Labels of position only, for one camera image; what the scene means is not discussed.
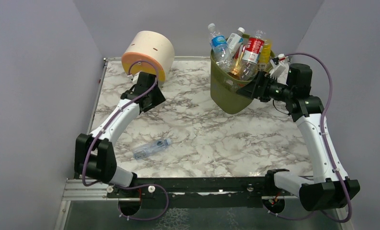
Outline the yellow juice bottle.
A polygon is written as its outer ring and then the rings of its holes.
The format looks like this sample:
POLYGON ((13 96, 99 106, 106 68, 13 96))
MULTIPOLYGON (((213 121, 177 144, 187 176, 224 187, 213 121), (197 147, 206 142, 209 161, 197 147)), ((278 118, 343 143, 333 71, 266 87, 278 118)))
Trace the yellow juice bottle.
POLYGON ((260 53, 257 69, 258 70, 265 70, 267 67, 269 60, 271 58, 271 46, 272 41, 270 39, 265 40, 263 49, 260 53))

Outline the round cream drawer cabinet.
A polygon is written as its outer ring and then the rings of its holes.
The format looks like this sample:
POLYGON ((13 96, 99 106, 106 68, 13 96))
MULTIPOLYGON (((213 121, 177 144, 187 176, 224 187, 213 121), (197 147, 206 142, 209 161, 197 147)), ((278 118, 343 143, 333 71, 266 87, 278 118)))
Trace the round cream drawer cabinet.
POLYGON ((142 71, 156 74, 158 83, 164 84, 175 57, 173 44, 162 34, 140 31, 122 55, 121 63, 126 74, 142 71))

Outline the red label bottle red cap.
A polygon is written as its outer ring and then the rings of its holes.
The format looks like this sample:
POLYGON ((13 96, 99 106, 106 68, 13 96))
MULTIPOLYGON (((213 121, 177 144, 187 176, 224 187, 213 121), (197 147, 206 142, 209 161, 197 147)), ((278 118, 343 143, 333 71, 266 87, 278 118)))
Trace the red label bottle red cap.
POLYGON ((241 69, 239 72, 239 79, 241 81, 248 81, 251 77, 255 76, 259 56, 265 44, 265 38, 266 33, 261 30, 256 31, 254 35, 249 37, 241 59, 241 69))

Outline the green mesh waste bin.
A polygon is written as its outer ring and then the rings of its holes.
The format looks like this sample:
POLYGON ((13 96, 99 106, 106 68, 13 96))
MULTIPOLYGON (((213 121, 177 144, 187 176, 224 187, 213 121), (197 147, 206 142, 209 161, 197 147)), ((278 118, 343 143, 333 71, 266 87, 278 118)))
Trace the green mesh waste bin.
POLYGON ((249 81, 241 81, 233 78, 223 71, 215 62, 214 53, 210 51, 210 96, 213 101, 227 114, 237 114, 247 108, 252 99, 236 93, 237 90, 246 86, 249 81))

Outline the red gold label bottle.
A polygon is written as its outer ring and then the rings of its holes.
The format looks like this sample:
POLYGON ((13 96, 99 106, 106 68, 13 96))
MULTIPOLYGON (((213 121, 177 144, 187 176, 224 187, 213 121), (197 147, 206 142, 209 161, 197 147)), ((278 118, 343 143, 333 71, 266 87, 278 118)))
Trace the red gold label bottle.
POLYGON ((234 66, 233 66, 233 69, 229 72, 229 75, 231 75, 235 79, 239 79, 239 72, 241 69, 241 59, 245 51, 244 46, 247 44, 248 39, 249 37, 243 37, 243 41, 233 58, 234 66))

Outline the white blue label tea bottle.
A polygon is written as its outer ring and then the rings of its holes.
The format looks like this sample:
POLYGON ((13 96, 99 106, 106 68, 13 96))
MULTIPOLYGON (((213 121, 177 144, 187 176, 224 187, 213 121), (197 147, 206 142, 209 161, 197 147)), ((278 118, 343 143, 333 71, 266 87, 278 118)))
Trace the white blue label tea bottle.
POLYGON ((245 33, 245 29, 243 27, 239 27, 235 33, 231 33, 227 39, 228 45, 228 55, 232 58, 235 52, 239 49, 242 41, 243 34, 245 33))

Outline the clear bottle blue label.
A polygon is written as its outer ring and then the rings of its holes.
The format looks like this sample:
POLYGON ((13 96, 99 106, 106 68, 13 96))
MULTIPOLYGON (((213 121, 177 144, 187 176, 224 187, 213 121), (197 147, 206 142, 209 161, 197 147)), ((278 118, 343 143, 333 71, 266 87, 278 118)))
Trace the clear bottle blue label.
POLYGON ((227 41, 222 33, 217 29, 214 23, 208 25, 210 32, 210 45, 213 51, 215 63, 225 72, 230 72, 232 61, 230 60, 230 51, 227 41))

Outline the clear bottle pale blue cap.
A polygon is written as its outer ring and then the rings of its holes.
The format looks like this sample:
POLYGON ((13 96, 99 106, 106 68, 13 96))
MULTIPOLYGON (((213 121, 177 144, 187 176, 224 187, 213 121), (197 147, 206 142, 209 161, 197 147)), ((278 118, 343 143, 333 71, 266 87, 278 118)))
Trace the clear bottle pale blue cap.
POLYGON ((166 150, 171 145, 170 138, 161 138, 133 149, 133 157, 136 160, 147 158, 157 152, 166 150))

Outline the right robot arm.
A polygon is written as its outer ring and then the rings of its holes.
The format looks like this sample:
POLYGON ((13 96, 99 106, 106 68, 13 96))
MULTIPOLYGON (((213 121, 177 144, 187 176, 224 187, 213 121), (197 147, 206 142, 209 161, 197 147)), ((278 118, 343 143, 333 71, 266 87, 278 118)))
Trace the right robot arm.
POLYGON ((272 74, 260 71, 236 93, 262 102, 271 99, 284 102, 312 162, 311 180, 285 169, 269 170, 265 175, 265 190, 274 195, 287 191, 297 196, 307 211, 343 208, 360 191, 360 185, 358 180, 349 178, 327 134, 323 103, 310 94, 312 74, 308 65, 291 64, 286 83, 282 84, 272 74))

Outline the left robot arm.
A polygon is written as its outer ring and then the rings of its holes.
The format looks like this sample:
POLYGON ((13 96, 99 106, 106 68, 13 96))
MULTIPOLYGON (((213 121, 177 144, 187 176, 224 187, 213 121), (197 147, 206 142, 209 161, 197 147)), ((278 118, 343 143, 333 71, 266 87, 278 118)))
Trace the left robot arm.
POLYGON ((158 87, 157 76, 140 72, 136 84, 126 90, 113 112, 89 134, 79 134, 75 144, 74 171, 96 182, 130 187, 134 172, 117 165, 114 145, 128 125, 166 99, 158 87))

